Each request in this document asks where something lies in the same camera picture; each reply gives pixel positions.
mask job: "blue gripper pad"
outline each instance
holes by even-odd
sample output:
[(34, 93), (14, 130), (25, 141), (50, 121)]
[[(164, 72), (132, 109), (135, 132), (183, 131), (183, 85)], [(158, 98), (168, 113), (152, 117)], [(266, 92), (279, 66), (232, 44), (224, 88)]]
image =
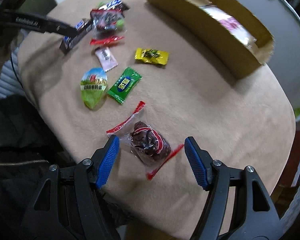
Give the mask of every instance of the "blue gripper pad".
[(97, 189), (100, 189), (104, 184), (106, 184), (111, 169), (113, 167), (114, 161), (117, 158), (119, 152), (119, 145), (119, 138), (116, 136), (112, 141), (111, 145), (108, 147), (108, 150), (105, 153), (105, 156), (98, 168), (98, 178), (96, 181)]
[(209, 183), (206, 167), (203, 165), (189, 137), (185, 140), (185, 152), (198, 185), (204, 190), (207, 189)]

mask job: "cardboard box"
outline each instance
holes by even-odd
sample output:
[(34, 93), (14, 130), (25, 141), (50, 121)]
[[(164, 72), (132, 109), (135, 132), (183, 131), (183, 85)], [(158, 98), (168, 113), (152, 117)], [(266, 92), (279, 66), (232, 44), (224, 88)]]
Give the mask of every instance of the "cardboard box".
[[(148, 0), (189, 28), (224, 62), (236, 78), (243, 78), (265, 64), (274, 38), (267, 28), (237, 0)], [(234, 17), (257, 40), (251, 48), (238, 41), (200, 6), (213, 4)]]

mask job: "silver bolt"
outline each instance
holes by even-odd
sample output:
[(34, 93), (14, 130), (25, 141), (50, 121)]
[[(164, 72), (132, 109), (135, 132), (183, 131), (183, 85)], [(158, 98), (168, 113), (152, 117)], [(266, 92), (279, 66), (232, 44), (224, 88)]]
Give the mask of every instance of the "silver bolt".
[(91, 164), (91, 160), (90, 160), (90, 159), (84, 159), (84, 160), (82, 161), (82, 164), (83, 164), (84, 166), (88, 166), (88, 165)]
[(252, 166), (247, 166), (246, 169), (248, 172), (254, 172), (254, 167)]
[(51, 165), (51, 166), (49, 167), (49, 170), (50, 170), (50, 171), (55, 171), (57, 168), (58, 168), (58, 166), (55, 165), (55, 164), (53, 164), (53, 165)]
[(219, 160), (213, 160), (212, 163), (213, 163), (213, 165), (215, 165), (215, 166), (221, 166), (221, 165), (222, 165), (222, 162), (219, 161)]

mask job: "round table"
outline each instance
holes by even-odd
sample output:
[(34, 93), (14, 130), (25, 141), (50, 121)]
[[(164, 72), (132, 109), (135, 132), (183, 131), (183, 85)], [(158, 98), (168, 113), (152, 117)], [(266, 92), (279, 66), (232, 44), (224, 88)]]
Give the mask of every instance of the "round table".
[[(66, 0), (49, 16), (75, 25), (101, 0)], [(123, 0), (126, 38), (111, 48), (119, 65), (107, 72), (111, 87), (131, 66), (143, 76), (120, 105), (105, 97), (94, 110), (80, 96), (83, 74), (100, 63), (87, 34), (66, 56), (62, 37), (30, 33), (19, 54), (24, 90), (44, 121), (76, 162), (107, 141), (106, 130), (129, 117), (140, 100), (149, 123), (168, 141), (194, 136), (213, 159), (229, 167), (255, 167), (269, 193), (289, 156), (295, 133), (293, 110), (267, 65), (235, 80), (223, 63), (194, 35), (146, 0)], [(137, 47), (165, 50), (165, 68), (135, 62)], [(124, 208), (151, 226), (189, 239), (208, 193), (196, 183), (184, 150), (147, 181), (141, 162), (121, 150), (103, 188)], [(233, 203), (231, 190), (228, 203)], [(227, 231), (232, 208), (221, 232)]]

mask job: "blue oval logo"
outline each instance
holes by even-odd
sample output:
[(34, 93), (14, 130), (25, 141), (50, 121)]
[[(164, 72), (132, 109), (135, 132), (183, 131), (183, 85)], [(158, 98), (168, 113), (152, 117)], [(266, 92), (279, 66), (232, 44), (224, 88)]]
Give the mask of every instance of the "blue oval logo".
[(131, 82), (131, 78), (129, 76), (123, 77), (122, 79), (120, 79), (118, 83), (117, 90), (119, 92), (125, 91), (129, 87), (130, 82)]

